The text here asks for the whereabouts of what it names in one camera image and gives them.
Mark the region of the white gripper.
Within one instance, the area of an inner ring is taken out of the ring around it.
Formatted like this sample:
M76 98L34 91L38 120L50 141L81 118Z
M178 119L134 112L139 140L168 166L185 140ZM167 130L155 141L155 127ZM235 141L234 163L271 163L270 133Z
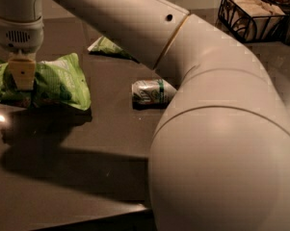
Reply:
M18 22L0 17L0 46L9 52L11 58L30 60L9 60L8 69L18 90L34 88L37 52L43 43L43 22Z

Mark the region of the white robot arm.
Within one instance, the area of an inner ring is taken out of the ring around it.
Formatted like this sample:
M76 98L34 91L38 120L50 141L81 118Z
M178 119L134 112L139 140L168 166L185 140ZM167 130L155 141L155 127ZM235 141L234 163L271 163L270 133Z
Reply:
M290 115L254 54L166 0L53 0L176 87L153 137L158 231L290 231ZM0 45L42 43L40 0L0 0Z

